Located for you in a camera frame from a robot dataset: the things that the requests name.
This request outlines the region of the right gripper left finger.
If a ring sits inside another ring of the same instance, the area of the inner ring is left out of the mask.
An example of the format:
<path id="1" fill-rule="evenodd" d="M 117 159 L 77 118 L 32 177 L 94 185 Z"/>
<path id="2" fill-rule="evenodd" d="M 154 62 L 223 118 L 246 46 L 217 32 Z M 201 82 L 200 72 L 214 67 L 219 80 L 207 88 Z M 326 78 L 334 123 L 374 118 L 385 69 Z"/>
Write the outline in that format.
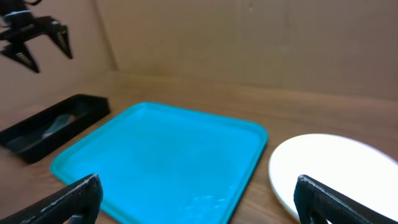
<path id="1" fill-rule="evenodd" d="M 1 224 L 95 223 L 102 199 L 100 178 L 97 174 L 90 174 L 3 218 Z"/>

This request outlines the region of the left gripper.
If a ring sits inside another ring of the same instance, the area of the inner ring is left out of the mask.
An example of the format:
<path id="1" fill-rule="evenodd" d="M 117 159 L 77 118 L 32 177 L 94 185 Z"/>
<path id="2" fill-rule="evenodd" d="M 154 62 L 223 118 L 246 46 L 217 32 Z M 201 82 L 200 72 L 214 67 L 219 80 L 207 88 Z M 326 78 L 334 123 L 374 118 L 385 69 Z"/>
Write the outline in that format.
<path id="1" fill-rule="evenodd" d="M 50 16 L 36 17 L 28 7 L 41 2 L 42 0 L 1 0 L 1 19 L 6 23 L 3 26 L 6 30 L 1 32 L 1 40 L 25 42 L 46 34 L 66 57 L 73 59 L 68 27 L 59 25 L 59 21 Z M 39 66 L 23 43 L 9 44 L 1 50 L 1 54 L 34 73 L 40 72 Z"/>

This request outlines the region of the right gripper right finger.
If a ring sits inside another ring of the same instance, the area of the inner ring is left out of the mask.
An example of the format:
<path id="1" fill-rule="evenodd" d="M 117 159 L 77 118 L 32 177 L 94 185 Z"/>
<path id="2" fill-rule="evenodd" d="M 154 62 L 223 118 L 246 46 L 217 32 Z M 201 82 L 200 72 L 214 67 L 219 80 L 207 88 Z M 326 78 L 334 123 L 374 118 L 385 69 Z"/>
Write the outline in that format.
<path id="1" fill-rule="evenodd" d="M 397 224 L 307 175 L 297 178 L 294 204 L 301 224 Z"/>

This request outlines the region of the white plate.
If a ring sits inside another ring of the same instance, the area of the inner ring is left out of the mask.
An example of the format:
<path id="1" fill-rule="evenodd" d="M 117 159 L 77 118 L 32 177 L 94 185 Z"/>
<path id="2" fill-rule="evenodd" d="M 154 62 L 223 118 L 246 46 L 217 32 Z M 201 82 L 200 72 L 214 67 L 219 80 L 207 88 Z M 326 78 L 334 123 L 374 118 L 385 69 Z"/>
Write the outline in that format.
<path id="1" fill-rule="evenodd" d="M 332 134 L 304 134 L 279 144 L 269 159 L 269 180 L 295 219 L 294 190 L 302 174 L 397 220 L 397 161 L 372 146 Z"/>

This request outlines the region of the pink and green sponge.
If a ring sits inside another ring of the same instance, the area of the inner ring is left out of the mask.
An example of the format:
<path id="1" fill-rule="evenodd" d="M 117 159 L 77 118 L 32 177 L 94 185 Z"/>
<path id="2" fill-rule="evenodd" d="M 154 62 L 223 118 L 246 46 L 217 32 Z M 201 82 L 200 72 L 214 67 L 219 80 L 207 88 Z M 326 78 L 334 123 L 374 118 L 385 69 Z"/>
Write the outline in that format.
<path id="1" fill-rule="evenodd" d="M 72 123 L 74 120 L 76 120 L 76 116 L 74 114 L 61 114 L 60 116 L 56 117 L 50 127 L 44 131 L 44 133 L 41 135 L 42 139 L 51 136 L 68 124 Z"/>

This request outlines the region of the teal plastic tray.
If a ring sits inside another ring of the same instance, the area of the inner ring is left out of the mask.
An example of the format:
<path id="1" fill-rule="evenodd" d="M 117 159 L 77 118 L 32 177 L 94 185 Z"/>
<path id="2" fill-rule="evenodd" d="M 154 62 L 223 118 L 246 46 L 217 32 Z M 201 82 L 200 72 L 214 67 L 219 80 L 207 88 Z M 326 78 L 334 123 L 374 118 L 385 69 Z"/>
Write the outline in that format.
<path id="1" fill-rule="evenodd" d="M 139 103 L 60 153 L 66 184 L 97 174 L 120 223 L 227 223 L 268 141 L 257 123 Z"/>

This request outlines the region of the black plastic tray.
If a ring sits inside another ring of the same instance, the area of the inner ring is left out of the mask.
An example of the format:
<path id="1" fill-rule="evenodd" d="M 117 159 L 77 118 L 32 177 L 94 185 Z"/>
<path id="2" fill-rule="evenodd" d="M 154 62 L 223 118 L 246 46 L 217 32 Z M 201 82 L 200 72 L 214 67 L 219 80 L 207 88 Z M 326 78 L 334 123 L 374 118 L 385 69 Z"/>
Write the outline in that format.
<path id="1" fill-rule="evenodd" d="M 110 112 L 105 97 L 73 95 L 1 131 L 1 146 L 34 164 Z"/>

